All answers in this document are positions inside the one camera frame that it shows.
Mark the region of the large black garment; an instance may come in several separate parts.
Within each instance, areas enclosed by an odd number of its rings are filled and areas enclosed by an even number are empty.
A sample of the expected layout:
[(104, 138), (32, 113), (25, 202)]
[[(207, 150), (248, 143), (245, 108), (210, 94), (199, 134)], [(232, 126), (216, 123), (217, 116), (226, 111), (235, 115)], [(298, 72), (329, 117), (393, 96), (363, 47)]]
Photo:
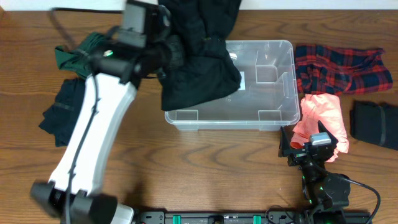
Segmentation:
[(167, 70), (161, 108), (173, 111), (224, 98), (236, 92), (241, 75), (226, 49), (241, 0), (163, 0), (172, 31), (185, 49), (184, 64)]

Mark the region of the dark green garment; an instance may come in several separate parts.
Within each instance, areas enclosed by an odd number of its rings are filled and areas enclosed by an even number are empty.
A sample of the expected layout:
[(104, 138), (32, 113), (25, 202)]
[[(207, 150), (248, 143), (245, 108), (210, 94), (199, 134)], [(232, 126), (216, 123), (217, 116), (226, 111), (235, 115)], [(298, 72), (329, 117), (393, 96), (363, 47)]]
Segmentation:
[(66, 50), (62, 45), (56, 46), (55, 60), (58, 69), (75, 72), (79, 78), (86, 80), (92, 73), (89, 54), (95, 47), (105, 42), (106, 36), (104, 34), (93, 32), (73, 50)]

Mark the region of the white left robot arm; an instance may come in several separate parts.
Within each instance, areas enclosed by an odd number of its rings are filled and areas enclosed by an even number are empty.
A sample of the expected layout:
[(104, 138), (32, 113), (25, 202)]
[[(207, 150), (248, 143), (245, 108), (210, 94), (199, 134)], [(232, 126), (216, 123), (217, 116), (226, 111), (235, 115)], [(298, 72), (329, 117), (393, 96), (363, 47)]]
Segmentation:
[(47, 182), (35, 182), (33, 200), (62, 223), (132, 223), (134, 210), (102, 193), (109, 152), (139, 82), (183, 64), (180, 39), (170, 33), (163, 5), (128, 1), (120, 26), (85, 53), (92, 73), (67, 149)]

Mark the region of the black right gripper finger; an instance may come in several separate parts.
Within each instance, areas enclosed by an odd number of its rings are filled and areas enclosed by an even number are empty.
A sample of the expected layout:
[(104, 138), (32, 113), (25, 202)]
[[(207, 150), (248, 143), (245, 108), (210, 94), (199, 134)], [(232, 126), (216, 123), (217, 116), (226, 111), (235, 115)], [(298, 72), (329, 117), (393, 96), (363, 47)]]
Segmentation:
[(337, 144), (338, 143), (337, 138), (335, 138), (334, 135), (332, 135), (332, 133), (329, 130), (327, 130), (325, 125), (320, 120), (317, 122), (317, 124), (318, 124), (319, 133), (327, 133), (327, 135), (331, 139), (331, 144)]
[(291, 154), (291, 147), (290, 147), (290, 142), (287, 138), (287, 134), (285, 132), (284, 127), (280, 128), (280, 143), (279, 143), (279, 151), (278, 151), (278, 157), (287, 157), (289, 154)]

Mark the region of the dark navy garment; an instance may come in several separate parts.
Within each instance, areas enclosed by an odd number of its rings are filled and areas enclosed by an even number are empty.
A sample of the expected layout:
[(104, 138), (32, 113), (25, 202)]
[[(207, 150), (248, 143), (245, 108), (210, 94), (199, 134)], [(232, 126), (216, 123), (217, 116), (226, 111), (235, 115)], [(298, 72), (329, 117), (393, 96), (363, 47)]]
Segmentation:
[(54, 103), (43, 112), (39, 128), (52, 134), (55, 146), (67, 146), (79, 117), (85, 94), (85, 81), (79, 78), (64, 80)]

